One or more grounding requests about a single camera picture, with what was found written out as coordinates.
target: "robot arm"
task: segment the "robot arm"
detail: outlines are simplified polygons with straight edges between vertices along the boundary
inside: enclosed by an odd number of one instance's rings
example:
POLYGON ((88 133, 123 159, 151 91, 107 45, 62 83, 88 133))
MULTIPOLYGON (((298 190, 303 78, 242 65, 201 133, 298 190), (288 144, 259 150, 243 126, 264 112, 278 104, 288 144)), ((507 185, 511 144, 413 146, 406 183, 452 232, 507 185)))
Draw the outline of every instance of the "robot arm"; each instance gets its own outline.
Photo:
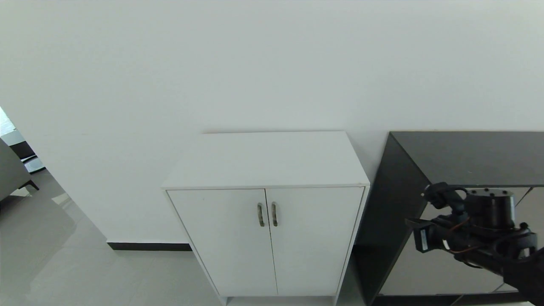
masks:
POLYGON ((528 301, 544 306, 544 248, 537 250, 536 234, 527 223, 515 227, 512 193, 488 188, 469 192, 442 182, 428 186, 422 196, 437 209, 451 207, 452 213, 406 220, 418 251, 449 252, 466 265, 502 276, 528 301))

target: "cabinet door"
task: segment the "cabinet door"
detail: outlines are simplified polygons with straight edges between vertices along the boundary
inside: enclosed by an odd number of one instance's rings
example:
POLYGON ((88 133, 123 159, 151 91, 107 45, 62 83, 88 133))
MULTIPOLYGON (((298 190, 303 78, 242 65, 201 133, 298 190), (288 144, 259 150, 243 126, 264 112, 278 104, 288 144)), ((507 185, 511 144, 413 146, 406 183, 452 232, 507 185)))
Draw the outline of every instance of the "cabinet door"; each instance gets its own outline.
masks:
POLYGON ((333 296, 363 188, 267 189, 280 296, 333 296), (273 207, 277 226, 273 223, 273 207))
POLYGON ((263 189, 179 190, 168 195, 219 295, 277 295, 263 189))

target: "black cabinet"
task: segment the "black cabinet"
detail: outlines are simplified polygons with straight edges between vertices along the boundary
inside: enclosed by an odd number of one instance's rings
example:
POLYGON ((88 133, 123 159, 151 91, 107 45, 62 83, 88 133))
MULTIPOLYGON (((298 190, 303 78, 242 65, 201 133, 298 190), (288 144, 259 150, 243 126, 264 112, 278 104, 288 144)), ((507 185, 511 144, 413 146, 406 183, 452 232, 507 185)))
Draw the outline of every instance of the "black cabinet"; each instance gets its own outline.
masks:
POLYGON ((441 181, 514 192, 516 223, 527 222, 544 235, 544 188, 537 188, 544 187, 543 132, 391 132, 353 249, 367 305, 408 296, 423 304, 437 296, 448 297, 445 303, 462 295, 467 296, 458 303, 482 294, 519 298, 499 293, 515 290, 499 276, 446 252, 415 250, 404 219, 449 213, 421 197, 425 186, 441 181))

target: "white cabinet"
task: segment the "white cabinet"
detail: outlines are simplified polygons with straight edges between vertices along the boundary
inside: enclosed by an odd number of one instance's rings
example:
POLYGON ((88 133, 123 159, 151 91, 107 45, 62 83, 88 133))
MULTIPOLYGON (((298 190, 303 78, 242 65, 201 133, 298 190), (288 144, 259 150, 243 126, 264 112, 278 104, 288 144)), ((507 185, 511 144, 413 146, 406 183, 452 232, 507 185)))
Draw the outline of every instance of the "white cabinet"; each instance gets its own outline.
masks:
POLYGON ((276 295, 264 190, 168 192, 222 296, 276 295), (261 207, 265 226, 259 225, 261 207))
POLYGON ((201 135, 163 189, 224 304, 334 304, 368 186, 345 132, 283 132, 201 135))

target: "cable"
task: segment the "cable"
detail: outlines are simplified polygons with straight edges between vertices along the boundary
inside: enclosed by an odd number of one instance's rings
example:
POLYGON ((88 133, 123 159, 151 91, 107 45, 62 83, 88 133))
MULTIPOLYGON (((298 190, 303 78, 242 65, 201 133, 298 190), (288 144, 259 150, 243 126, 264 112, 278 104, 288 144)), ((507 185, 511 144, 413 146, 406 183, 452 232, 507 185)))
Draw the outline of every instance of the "cable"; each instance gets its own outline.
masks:
POLYGON ((449 236, 449 234, 451 234, 454 230, 458 229, 459 227, 463 226, 463 224, 467 223, 471 218, 468 217, 465 221, 457 224, 456 226, 450 228, 447 232, 446 232, 446 237, 449 236))
POLYGON ((464 250, 461 250, 461 251, 452 251, 452 250, 449 250, 451 253, 453 254, 461 254, 461 253, 464 253, 464 252, 468 252, 468 251, 472 251, 472 250, 475 250, 477 248, 480 248, 481 246, 475 246, 475 247, 470 247, 468 249, 464 249, 464 250))

